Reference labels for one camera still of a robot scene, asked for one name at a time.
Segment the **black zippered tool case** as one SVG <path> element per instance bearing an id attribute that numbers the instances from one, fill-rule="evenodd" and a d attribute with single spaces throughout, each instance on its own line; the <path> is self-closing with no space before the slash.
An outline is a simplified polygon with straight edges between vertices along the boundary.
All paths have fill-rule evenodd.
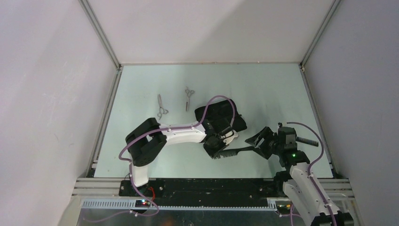
<path id="1" fill-rule="evenodd" d="M 233 108 L 229 100 L 208 106 L 202 123 L 206 129 L 210 129 L 215 133 L 221 133 L 226 129 L 233 129 L 236 132 L 247 129 L 247 124 L 241 114 L 238 113 L 235 103 L 231 99 L 230 101 L 233 103 Z"/>

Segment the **black handled comb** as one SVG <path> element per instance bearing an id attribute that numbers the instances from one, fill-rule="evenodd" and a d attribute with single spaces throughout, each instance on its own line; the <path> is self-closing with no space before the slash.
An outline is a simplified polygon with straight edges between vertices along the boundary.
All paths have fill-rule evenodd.
<path id="1" fill-rule="evenodd" d="M 255 148 L 252 146 L 221 150 L 221 151 L 217 152 L 212 158 L 213 159 L 221 159 L 221 158 L 226 158 L 226 157 L 232 157 L 232 156 L 238 155 L 239 152 L 253 151 L 253 150 L 255 150 Z"/>

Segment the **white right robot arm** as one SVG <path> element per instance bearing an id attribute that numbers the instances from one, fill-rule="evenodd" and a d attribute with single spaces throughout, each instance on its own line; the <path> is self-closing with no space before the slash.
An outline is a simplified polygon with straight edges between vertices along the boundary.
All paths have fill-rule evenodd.
<path id="1" fill-rule="evenodd" d="M 247 144 L 260 156 L 269 159 L 279 157 L 284 171 L 277 172 L 274 192 L 287 196 L 304 223 L 308 226 L 353 226 L 355 221 L 348 212 L 342 212 L 328 196 L 315 173 L 306 153 L 298 149 L 298 143 L 319 146 L 321 141 L 299 137 L 292 127 L 279 123 L 277 132 L 265 127 L 256 135 L 246 139 Z"/>

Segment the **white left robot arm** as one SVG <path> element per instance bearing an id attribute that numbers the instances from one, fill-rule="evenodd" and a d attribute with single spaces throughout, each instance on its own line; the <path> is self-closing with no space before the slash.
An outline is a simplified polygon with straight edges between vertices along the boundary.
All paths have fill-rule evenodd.
<path id="1" fill-rule="evenodd" d="M 169 145 L 180 143 L 200 143 L 212 158 L 225 149 L 238 137 L 231 124 L 223 119 L 221 124 L 212 125 L 209 120 L 195 121 L 184 125 L 160 124 L 155 118 L 148 118 L 126 138 L 130 158 L 129 174 L 133 182 L 130 189 L 137 196 L 147 194 L 149 190 L 148 165 L 161 150 Z"/>

